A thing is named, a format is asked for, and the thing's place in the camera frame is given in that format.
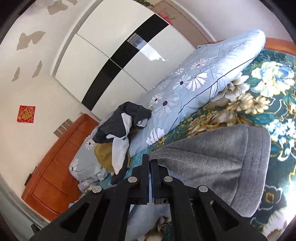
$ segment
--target green plant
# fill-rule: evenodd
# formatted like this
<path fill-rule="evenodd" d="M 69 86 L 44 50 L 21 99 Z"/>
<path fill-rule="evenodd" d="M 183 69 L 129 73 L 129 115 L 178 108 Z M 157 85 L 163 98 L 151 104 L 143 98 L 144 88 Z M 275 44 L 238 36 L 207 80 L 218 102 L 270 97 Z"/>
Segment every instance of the green plant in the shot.
<path fill-rule="evenodd" d="M 145 7 L 153 7 L 153 5 L 150 4 L 149 2 L 147 2 L 146 0 L 134 0 L 134 1 L 136 1 L 136 2 L 138 2 L 138 3 L 140 3 L 140 4 L 142 4 L 142 5 L 145 6 Z"/>

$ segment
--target peeling paint patch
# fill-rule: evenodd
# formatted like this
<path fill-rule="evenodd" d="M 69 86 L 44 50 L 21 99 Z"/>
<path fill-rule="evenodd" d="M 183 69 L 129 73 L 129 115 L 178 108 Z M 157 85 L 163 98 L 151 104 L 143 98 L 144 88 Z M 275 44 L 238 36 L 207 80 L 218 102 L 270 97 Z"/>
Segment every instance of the peeling paint patch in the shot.
<path fill-rule="evenodd" d="M 62 0 L 55 1 L 54 4 L 47 7 L 48 13 L 54 15 L 59 11 L 67 10 L 68 6 L 62 3 Z"/>
<path fill-rule="evenodd" d="M 73 5 L 77 4 L 77 0 L 67 0 L 68 2 L 72 3 Z"/>
<path fill-rule="evenodd" d="M 42 68 L 42 62 L 40 60 L 38 66 L 37 66 L 37 69 L 35 70 L 34 74 L 32 75 L 32 78 L 35 78 L 39 75 L 40 71 L 41 71 L 41 68 Z"/>
<path fill-rule="evenodd" d="M 20 68 L 18 67 L 16 72 L 15 72 L 15 76 L 13 77 L 12 81 L 16 81 L 18 80 L 18 77 L 20 75 Z"/>
<path fill-rule="evenodd" d="M 29 43 L 32 40 L 33 44 L 37 44 L 42 37 L 44 36 L 45 32 L 43 31 L 36 31 L 29 36 L 27 36 L 25 33 L 22 33 L 20 35 L 19 43 L 17 45 L 17 50 L 25 49 L 29 47 Z"/>

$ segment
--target green floral blanket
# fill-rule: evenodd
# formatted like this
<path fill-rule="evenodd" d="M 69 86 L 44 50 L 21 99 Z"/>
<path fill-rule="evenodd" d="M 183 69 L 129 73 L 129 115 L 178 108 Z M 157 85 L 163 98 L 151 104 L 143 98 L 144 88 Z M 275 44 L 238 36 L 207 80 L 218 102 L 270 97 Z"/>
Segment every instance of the green floral blanket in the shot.
<path fill-rule="evenodd" d="M 204 131 L 240 123 L 265 126 L 271 135 L 266 184 L 249 221 L 269 240 L 277 240 L 296 215 L 295 72 L 295 56 L 262 50 L 212 102 L 134 156 L 132 166 L 141 165 L 144 153 Z M 168 237 L 171 235 L 164 235 L 163 240 Z"/>

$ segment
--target pillowcase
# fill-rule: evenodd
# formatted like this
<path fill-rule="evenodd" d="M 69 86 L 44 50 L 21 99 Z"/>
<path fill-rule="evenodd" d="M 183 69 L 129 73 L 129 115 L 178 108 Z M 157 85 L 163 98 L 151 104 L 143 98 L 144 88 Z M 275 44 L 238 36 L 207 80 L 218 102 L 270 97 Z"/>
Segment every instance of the pillowcase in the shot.
<path fill-rule="evenodd" d="M 79 181 L 78 188 L 80 191 L 84 191 L 85 188 L 97 180 L 104 180 L 110 173 L 99 164 L 94 154 L 94 147 L 97 144 L 92 138 L 97 130 L 98 126 L 85 138 L 69 165 L 71 175 Z"/>
<path fill-rule="evenodd" d="M 146 127 L 130 144 L 131 157 L 145 150 L 222 91 L 265 44 L 253 30 L 216 44 L 198 46 L 173 72 L 136 104 L 152 110 Z"/>

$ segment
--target yellow garment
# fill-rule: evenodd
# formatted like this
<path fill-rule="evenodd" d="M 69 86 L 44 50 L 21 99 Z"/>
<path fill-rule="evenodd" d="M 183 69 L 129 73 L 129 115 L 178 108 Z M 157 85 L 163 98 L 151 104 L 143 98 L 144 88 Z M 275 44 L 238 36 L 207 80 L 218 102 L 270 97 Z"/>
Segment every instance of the yellow garment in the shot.
<path fill-rule="evenodd" d="M 94 148 L 94 154 L 103 168 L 107 171 L 114 172 L 114 168 L 112 166 L 112 142 L 97 144 Z M 127 167 L 129 168 L 131 166 L 131 156 L 129 150 L 127 158 Z"/>

